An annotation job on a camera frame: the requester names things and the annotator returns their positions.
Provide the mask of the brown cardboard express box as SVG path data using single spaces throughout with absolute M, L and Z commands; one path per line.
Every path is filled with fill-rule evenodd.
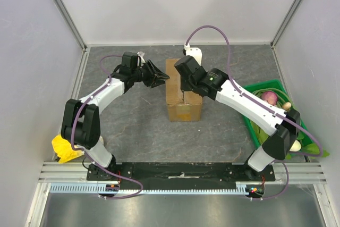
M 181 77 L 175 68 L 178 59 L 165 61 L 166 74 L 166 105 L 170 121 L 192 122 L 200 121 L 202 97 L 191 91 L 181 90 Z

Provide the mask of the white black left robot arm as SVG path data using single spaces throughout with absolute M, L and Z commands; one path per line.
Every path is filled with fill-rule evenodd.
M 115 99 L 125 94 L 135 83 L 146 87 L 164 85 L 169 76 L 151 60 L 144 60 L 140 53 L 125 52 L 119 56 L 121 63 L 107 74 L 104 83 L 88 96 L 66 102 L 61 137 L 74 151 L 82 151 L 95 164 L 100 165 L 98 175 L 105 181 L 116 177 L 115 157 L 100 142 L 100 115 Z

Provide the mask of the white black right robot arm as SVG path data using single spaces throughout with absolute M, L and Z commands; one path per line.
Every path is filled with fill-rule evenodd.
M 227 105 L 254 123 L 267 135 L 266 141 L 247 159 L 244 177 L 256 181 L 275 160 L 284 160 L 298 137 L 300 113 L 272 106 L 232 81 L 223 71 L 206 71 L 192 56 L 184 56 L 174 67 L 184 87 L 201 97 Z

